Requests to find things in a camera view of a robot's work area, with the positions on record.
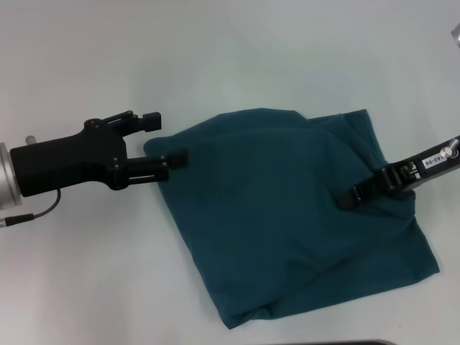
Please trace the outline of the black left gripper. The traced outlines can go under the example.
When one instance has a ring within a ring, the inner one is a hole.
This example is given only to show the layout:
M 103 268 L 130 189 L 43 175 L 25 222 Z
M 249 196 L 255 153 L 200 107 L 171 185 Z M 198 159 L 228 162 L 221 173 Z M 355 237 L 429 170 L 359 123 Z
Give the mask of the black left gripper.
M 14 148 L 10 156 L 20 193 L 30 197 L 86 182 L 100 182 L 112 190 L 167 182 L 171 170 L 188 166 L 186 149 L 127 158 L 123 139 L 161 128 L 159 112 L 138 116 L 125 111 L 102 121 L 88 120 L 73 136 Z

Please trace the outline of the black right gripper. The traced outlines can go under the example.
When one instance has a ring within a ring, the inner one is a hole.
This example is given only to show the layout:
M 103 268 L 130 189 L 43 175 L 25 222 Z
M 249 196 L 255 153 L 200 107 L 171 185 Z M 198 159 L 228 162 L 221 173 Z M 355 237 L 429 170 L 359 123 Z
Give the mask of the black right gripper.
M 405 160 L 387 165 L 371 178 L 336 197 L 342 210 L 352 210 L 381 196 L 394 196 L 460 168 L 460 136 Z

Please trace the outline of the teal T-shirt with beige print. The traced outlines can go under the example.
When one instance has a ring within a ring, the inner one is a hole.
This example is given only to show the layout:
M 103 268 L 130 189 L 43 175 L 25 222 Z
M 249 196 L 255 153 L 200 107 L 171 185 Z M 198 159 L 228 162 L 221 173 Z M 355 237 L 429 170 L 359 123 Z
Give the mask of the teal T-shirt with beige print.
M 341 210 L 385 159 L 365 110 L 221 114 L 144 144 L 189 164 L 160 190 L 221 320 L 235 328 L 416 284 L 439 271 L 415 194 Z

